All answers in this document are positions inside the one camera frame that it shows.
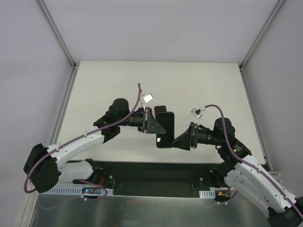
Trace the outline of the blue phone black screen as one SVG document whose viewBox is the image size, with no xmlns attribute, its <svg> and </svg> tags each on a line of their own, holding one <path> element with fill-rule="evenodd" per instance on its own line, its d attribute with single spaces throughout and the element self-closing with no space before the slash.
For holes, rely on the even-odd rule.
<svg viewBox="0 0 303 227">
<path fill-rule="evenodd" d="M 154 111 L 155 111 L 155 114 L 157 115 L 158 113 L 164 113 L 167 111 L 167 108 L 165 105 L 158 105 L 158 106 L 155 106 L 154 107 Z"/>
</svg>

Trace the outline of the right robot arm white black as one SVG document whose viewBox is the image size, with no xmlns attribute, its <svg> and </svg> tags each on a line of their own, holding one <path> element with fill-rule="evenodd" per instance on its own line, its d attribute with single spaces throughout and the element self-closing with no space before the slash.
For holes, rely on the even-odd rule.
<svg viewBox="0 0 303 227">
<path fill-rule="evenodd" d="M 228 186 L 251 201 L 272 227 L 297 227 L 303 222 L 303 199 L 283 187 L 235 137 L 228 118 L 218 118 L 211 130 L 196 123 L 174 139 L 172 147 L 190 150 L 214 145 L 223 162 L 202 177 L 210 187 Z"/>
</svg>

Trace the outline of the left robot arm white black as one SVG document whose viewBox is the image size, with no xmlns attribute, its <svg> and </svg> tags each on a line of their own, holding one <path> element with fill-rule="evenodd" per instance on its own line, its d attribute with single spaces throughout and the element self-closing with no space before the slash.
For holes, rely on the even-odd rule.
<svg viewBox="0 0 303 227">
<path fill-rule="evenodd" d="M 129 109 L 126 99 L 118 98 L 84 132 L 62 143 L 35 145 L 25 163 L 26 182 L 31 182 L 34 191 L 44 193 L 58 183 L 90 183 L 101 186 L 109 184 L 106 175 L 97 163 L 87 158 L 80 162 L 71 159 L 82 152 L 104 144 L 120 133 L 121 126 L 136 127 L 142 133 L 165 134 L 165 129 L 156 121 L 149 107 Z"/>
</svg>

